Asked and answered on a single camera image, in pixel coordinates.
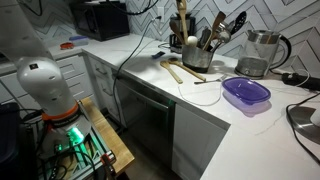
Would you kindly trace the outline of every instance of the glass kettle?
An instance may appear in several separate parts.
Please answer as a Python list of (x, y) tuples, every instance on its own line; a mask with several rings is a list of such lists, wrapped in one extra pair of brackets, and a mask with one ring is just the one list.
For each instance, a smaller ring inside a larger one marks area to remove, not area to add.
[[(235, 73), (251, 79), (262, 79), (269, 71), (283, 65), (291, 54), (290, 41), (278, 32), (248, 30), (249, 36), (240, 52)], [(274, 61), (280, 42), (284, 48), (282, 58)]]

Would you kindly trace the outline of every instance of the wall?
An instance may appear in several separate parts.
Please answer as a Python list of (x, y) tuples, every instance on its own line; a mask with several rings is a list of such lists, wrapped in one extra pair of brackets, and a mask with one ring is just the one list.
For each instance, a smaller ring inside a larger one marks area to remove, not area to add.
[[(40, 12), (39, 0), (24, 0), (24, 2), (35, 12)], [(68, 0), (41, 0), (41, 2), (43, 14), (40, 17), (21, 6), (41, 39), (48, 40), (77, 34), (67, 5)]]
[[(128, 8), (137, 11), (147, 4), (145, 0), (127, 0)], [(177, 12), (175, 0), (159, 0), (157, 7), (165, 8), (165, 23), (159, 33), (152, 24), (147, 36), (168, 41), (171, 33), (169, 20)], [(142, 34), (150, 19), (157, 16), (157, 7), (148, 13), (130, 17), (130, 28), (135, 34)], [(279, 31), (292, 44), (292, 54), (282, 68), (307, 69), (312, 76), (320, 78), (320, 1), (318, 0), (187, 0), (187, 9), (196, 17), (196, 36), (199, 38), (205, 26), (211, 27), (219, 11), (223, 11), (229, 23), (242, 11), (248, 13), (246, 25), (232, 40), (220, 46), (217, 54), (238, 58), (246, 41), (248, 29), (270, 29)], [(276, 58), (281, 56), (281, 48)]]

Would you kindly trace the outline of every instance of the dishwasher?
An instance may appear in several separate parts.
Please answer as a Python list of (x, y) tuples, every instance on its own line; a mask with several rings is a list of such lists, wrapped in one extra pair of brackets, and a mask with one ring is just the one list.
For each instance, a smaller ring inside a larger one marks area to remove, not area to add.
[(175, 102), (126, 76), (117, 79), (116, 89), (130, 135), (171, 168)]

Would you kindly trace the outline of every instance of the microwave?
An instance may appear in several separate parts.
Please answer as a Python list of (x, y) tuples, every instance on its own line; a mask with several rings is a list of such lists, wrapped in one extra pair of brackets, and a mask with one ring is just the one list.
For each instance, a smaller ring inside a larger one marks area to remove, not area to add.
[[(126, 4), (112, 2), (126, 11)], [(108, 2), (69, 4), (78, 34), (105, 41), (130, 33), (127, 15)]]

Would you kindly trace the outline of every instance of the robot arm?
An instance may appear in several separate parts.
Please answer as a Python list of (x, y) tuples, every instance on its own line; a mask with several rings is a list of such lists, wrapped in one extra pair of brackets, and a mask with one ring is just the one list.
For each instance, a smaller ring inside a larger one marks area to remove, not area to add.
[(70, 144), (80, 144), (91, 124), (16, 0), (0, 1), (0, 24), (0, 52), (17, 67), (18, 81), (41, 106), (42, 119), (51, 122), (40, 143), (39, 156), (48, 158), (69, 149)]
[(15, 0), (0, 1), (0, 52), (17, 67), (18, 81), (46, 118), (67, 115), (77, 105), (50, 52)]

